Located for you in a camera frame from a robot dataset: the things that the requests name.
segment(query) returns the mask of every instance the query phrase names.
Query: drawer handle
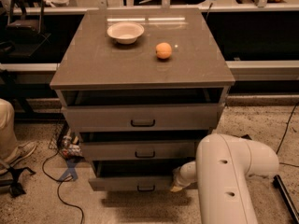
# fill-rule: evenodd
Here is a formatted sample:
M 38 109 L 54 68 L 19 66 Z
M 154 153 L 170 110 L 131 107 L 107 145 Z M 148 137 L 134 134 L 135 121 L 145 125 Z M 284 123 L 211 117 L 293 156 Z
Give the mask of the drawer handle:
M 131 119 L 132 127 L 153 127 L 156 124 L 156 120 L 144 120 L 144 119 Z
M 155 151 L 152 151 L 152 154 L 149 154 L 149 155 L 140 155 L 138 154 L 137 152 L 135 152 L 135 157 L 137 157 L 138 159 L 152 159 L 156 156 L 156 152 Z
M 137 190 L 140 192 L 145 192 L 145 191 L 155 191 L 156 190 L 156 186 L 153 185 L 152 188 L 148 187 L 148 188 L 140 188 L 139 185 L 137 186 Z

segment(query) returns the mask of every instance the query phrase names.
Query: white bowl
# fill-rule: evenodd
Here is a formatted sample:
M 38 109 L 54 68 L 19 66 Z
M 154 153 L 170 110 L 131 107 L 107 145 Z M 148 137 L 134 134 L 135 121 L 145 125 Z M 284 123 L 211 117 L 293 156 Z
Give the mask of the white bowl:
M 144 33 L 144 28 L 135 22 L 122 21 L 111 25 L 107 33 L 121 44 L 132 44 Z

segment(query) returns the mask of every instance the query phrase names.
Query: orange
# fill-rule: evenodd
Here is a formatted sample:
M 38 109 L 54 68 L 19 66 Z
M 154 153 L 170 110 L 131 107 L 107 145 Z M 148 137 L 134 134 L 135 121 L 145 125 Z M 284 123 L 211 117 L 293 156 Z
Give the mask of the orange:
M 167 59 L 171 56 L 172 49 L 171 46 L 166 43 L 162 42 L 156 46 L 156 55 L 160 59 Z

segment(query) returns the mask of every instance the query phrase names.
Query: shoe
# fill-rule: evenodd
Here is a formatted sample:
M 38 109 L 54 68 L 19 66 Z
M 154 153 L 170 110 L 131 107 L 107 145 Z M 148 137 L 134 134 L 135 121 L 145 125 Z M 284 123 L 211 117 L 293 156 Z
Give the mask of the shoe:
M 35 142 L 29 141 L 24 144 L 21 144 L 17 147 L 15 157 L 10 159 L 10 161 L 4 160 L 9 166 L 14 167 L 18 162 L 28 158 L 36 150 L 37 144 Z M 2 165 L 0 166 L 0 175 L 7 173 L 7 169 Z

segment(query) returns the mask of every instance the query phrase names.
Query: cabinet top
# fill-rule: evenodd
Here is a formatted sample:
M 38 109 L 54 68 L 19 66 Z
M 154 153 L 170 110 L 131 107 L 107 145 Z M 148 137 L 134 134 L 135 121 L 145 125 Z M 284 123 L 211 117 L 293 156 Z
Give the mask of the cabinet top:
M 115 22 L 134 21 L 145 32 L 132 45 L 107 35 Z M 155 47 L 172 47 L 168 60 Z M 197 8 L 88 11 L 50 86 L 55 90 L 184 88 L 235 82 Z

